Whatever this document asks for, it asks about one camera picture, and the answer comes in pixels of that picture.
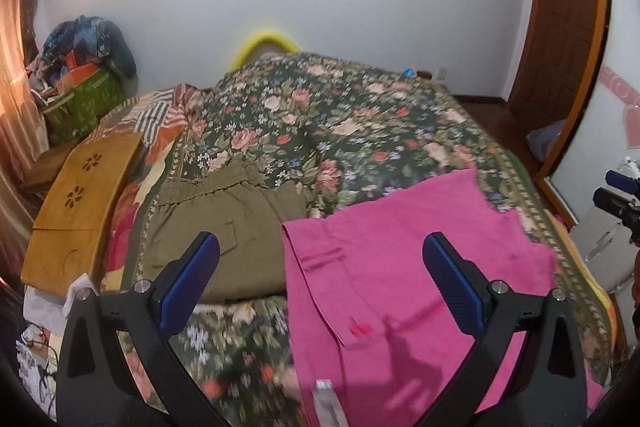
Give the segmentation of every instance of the blue gripper pad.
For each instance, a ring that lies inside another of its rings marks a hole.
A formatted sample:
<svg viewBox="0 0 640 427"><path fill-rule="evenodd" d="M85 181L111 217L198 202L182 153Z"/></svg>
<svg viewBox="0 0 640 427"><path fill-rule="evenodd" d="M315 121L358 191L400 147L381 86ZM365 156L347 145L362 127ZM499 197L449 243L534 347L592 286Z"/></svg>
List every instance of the blue gripper pad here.
<svg viewBox="0 0 640 427"><path fill-rule="evenodd" d="M474 263L460 257L442 232L424 240L422 259L460 331L477 339L492 311L489 281Z"/></svg>
<svg viewBox="0 0 640 427"><path fill-rule="evenodd" d="M619 172L609 171L604 179L607 182L607 185L618 188L627 194L636 195L640 189L640 182L638 180L629 178Z"/></svg>
<svg viewBox="0 0 640 427"><path fill-rule="evenodd" d="M162 340L167 342L184 329L219 261L218 238L200 232L182 258L162 270L156 279L156 291L161 293L158 330ZM165 273L170 277L163 278ZM168 288L162 287L166 282L172 283Z"/></svg>

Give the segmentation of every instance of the brown door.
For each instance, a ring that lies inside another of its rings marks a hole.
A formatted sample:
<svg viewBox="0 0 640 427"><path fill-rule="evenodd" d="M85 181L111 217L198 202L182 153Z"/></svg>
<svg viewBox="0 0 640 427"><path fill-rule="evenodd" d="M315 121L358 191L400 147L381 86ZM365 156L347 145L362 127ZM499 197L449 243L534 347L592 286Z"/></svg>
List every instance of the brown door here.
<svg viewBox="0 0 640 427"><path fill-rule="evenodd" d="M564 120L592 52L598 0L534 0L511 112L522 132Z"/></svg>

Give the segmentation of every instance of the pink shirt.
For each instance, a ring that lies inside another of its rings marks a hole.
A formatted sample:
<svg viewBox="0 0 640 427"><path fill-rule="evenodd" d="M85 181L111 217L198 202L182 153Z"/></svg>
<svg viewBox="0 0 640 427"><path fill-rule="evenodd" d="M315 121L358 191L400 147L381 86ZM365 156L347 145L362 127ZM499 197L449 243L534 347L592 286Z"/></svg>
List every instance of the pink shirt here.
<svg viewBox="0 0 640 427"><path fill-rule="evenodd" d="M316 380L333 382L351 427L410 427L463 362L473 338L422 263L431 232L489 280L540 296L555 286L554 252L530 242L517 211L485 200L474 170L284 229L290 342L311 426ZM481 409L498 402L523 338L514 337Z"/></svg>

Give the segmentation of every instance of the olive green shorts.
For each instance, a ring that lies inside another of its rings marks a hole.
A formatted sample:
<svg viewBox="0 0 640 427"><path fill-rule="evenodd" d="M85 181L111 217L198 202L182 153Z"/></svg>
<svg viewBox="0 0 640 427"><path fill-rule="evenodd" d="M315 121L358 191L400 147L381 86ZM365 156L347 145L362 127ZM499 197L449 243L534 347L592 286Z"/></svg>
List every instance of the olive green shorts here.
<svg viewBox="0 0 640 427"><path fill-rule="evenodd" d="M280 226L306 217L305 198L297 193L294 182L271 190L254 163L234 159L205 178L164 182L158 204L143 257L146 279L155 279L204 231L218 238L221 256L201 303L284 290Z"/></svg>

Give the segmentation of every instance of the orange curtain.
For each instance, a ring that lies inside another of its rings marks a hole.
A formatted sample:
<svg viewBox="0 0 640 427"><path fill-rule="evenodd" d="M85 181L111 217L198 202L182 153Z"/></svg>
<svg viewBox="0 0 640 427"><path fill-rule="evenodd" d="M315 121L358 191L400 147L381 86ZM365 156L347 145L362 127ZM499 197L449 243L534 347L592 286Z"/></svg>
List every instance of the orange curtain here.
<svg viewBox="0 0 640 427"><path fill-rule="evenodd" d="M20 0L0 0L0 274L18 275L38 199L20 193L24 175L48 149L24 69Z"/></svg>

